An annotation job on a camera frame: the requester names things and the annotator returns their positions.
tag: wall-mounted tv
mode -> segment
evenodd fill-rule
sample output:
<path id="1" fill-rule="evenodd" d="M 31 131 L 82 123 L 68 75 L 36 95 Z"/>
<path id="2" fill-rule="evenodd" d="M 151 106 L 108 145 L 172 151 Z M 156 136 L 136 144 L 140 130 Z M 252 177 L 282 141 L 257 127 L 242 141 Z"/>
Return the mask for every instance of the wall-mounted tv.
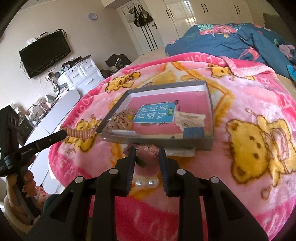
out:
<path id="1" fill-rule="evenodd" d="M 70 47 L 63 31 L 59 30 L 22 49 L 20 57 L 29 77 L 33 78 L 69 53 Z"/>

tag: white wardrobe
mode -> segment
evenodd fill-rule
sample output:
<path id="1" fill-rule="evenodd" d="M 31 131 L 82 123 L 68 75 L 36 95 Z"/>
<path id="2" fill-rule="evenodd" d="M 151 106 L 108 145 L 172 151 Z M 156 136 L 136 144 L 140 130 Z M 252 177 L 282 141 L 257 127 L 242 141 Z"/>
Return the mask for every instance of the white wardrobe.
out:
<path id="1" fill-rule="evenodd" d="M 253 23 L 246 0 L 145 0 L 164 45 L 196 24 Z"/>

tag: white dresser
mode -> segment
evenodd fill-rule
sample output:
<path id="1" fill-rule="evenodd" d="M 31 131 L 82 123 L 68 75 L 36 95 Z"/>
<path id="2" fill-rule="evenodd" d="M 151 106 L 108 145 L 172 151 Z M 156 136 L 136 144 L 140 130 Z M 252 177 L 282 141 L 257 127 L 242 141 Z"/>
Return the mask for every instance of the white dresser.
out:
<path id="1" fill-rule="evenodd" d="M 79 62 L 58 79 L 60 85 L 67 83 L 70 90 L 78 90 L 81 96 L 103 80 L 100 70 L 91 57 Z"/>

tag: sleeve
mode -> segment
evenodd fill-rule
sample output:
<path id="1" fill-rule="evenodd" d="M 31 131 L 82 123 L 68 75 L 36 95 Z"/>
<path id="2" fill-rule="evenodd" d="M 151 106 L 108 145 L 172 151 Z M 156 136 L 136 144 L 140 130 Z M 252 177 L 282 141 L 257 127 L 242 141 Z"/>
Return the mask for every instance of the sleeve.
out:
<path id="1" fill-rule="evenodd" d="M 16 216 L 14 215 L 14 213 L 11 210 L 11 206 L 9 204 L 9 200 L 8 197 L 6 196 L 4 198 L 4 208 L 5 208 L 5 217 L 7 218 L 8 222 L 10 223 L 10 225 L 13 227 L 13 229 L 17 232 L 17 234 L 24 239 L 25 236 L 27 235 L 27 233 L 30 231 L 30 229 L 32 228 L 32 225 L 25 225 L 23 224 L 20 220 L 18 220 L 16 218 Z"/>

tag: pearl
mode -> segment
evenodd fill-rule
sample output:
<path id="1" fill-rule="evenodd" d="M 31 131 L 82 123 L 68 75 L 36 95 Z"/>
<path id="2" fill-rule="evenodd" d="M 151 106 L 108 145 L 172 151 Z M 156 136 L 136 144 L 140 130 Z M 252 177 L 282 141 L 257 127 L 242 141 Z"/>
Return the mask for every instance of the pearl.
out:
<path id="1" fill-rule="evenodd" d="M 146 184 L 149 188 L 157 188 L 159 185 L 159 179 L 158 178 L 150 179 L 147 181 Z"/>
<path id="2" fill-rule="evenodd" d="M 135 189 L 136 190 L 141 190 L 144 188 L 144 186 L 145 186 L 145 182 L 143 182 L 143 181 L 138 180 L 135 182 Z"/>

